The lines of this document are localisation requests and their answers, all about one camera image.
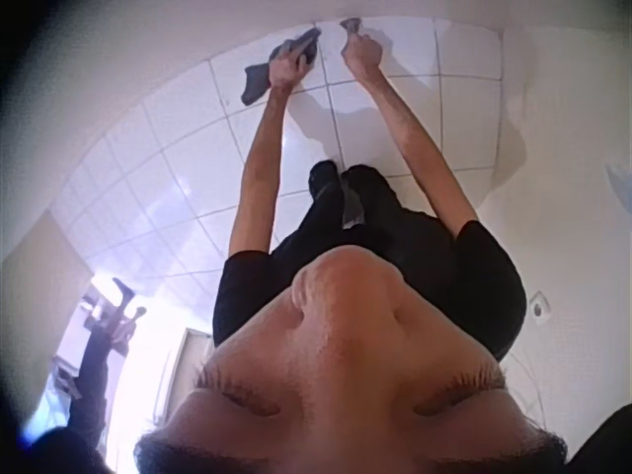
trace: nose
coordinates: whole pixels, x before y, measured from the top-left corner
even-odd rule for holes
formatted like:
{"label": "nose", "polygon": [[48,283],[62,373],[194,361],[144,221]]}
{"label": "nose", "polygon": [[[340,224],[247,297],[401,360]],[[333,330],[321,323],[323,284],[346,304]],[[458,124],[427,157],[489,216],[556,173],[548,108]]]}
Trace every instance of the nose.
{"label": "nose", "polygon": [[376,383],[389,385],[402,367],[403,286],[399,271],[359,247],[333,250],[305,267],[291,289],[303,318],[293,338],[300,372],[341,402],[355,392],[376,393]]}

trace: raised arm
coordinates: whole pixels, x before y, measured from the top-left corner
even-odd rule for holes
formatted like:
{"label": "raised arm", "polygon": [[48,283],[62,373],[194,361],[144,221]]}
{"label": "raised arm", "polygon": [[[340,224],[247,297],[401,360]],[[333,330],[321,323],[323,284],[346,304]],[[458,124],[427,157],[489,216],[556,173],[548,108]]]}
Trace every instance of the raised arm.
{"label": "raised arm", "polygon": [[309,70],[302,55],[307,45],[302,44],[292,52],[282,51],[270,62],[272,88],[244,165],[229,256],[244,250],[270,250],[280,181],[283,116],[292,89]]}
{"label": "raised arm", "polygon": [[357,82],[375,101],[436,216],[456,237],[468,221],[477,220],[476,211],[431,137],[379,69],[382,47],[367,35],[351,34],[343,57]]}

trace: rag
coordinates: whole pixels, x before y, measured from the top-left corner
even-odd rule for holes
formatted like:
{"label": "rag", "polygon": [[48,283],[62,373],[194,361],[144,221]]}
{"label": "rag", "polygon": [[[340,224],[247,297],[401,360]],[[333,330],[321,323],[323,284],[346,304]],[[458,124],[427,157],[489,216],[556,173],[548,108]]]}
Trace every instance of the rag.
{"label": "rag", "polygon": [[273,52],[270,53],[268,62],[248,66],[246,68],[246,89],[241,95],[241,102],[243,102],[245,106],[250,106],[257,102],[264,94],[266,94],[266,91],[270,89],[270,61],[277,57],[277,54],[282,47],[289,46],[289,50],[292,51],[292,49],[299,44],[303,44],[306,41],[311,40],[311,43],[307,45],[303,54],[307,59],[307,64],[312,64],[314,59],[316,59],[316,53],[318,52],[317,39],[320,37],[320,33],[320,29],[312,28],[311,30],[303,33],[297,39],[286,39],[282,44],[273,49]]}

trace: eye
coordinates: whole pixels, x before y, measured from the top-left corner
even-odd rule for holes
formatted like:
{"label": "eye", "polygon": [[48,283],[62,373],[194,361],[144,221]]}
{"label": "eye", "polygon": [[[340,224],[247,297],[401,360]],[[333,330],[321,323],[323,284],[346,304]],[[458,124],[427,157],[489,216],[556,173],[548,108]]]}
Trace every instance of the eye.
{"label": "eye", "polygon": [[417,415],[432,417],[480,393],[506,388],[507,382],[500,367],[490,363],[473,373],[460,373],[453,377],[429,400],[416,406],[414,411]]}
{"label": "eye", "polygon": [[277,404],[269,402],[245,385],[223,376],[218,368],[203,368],[197,377],[196,388],[217,392],[234,405],[258,417],[272,417],[280,412]]}

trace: man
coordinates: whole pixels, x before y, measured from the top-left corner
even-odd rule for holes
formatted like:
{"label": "man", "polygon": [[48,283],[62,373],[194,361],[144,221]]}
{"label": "man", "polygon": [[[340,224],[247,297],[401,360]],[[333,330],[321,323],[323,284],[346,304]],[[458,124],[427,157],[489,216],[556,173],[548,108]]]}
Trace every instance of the man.
{"label": "man", "polygon": [[[107,319],[104,325],[95,325],[88,339],[86,350],[81,359],[79,375],[70,385],[70,393],[73,394],[70,402],[70,416],[65,428],[55,429],[44,434],[31,448],[32,457],[41,459],[47,464],[46,468],[55,470],[63,469],[67,462],[82,462],[83,457],[52,457],[50,452],[59,449],[67,443],[75,443],[81,447],[85,454],[85,462],[88,466],[101,468],[103,465],[96,449],[101,439],[101,433],[106,426],[106,388],[108,386],[108,355],[115,341],[114,335],[128,341],[133,334],[135,320],[145,313],[145,308],[138,308],[136,316],[128,323],[121,324],[124,318],[125,308],[133,299],[135,293],[120,279],[113,278],[122,294],[120,305],[114,314]],[[58,464],[48,464],[55,459]]]}
{"label": "man", "polygon": [[[345,62],[438,219],[402,209],[375,170],[349,169],[343,185],[320,163],[312,206],[270,253],[285,106],[307,73],[302,48],[270,64],[215,305],[216,349],[167,425],[139,442],[139,470],[563,468],[564,442],[524,417],[498,365],[524,317],[520,278],[381,73],[369,37],[350,35]],[[345,186],[364,224],[346,228]]]}

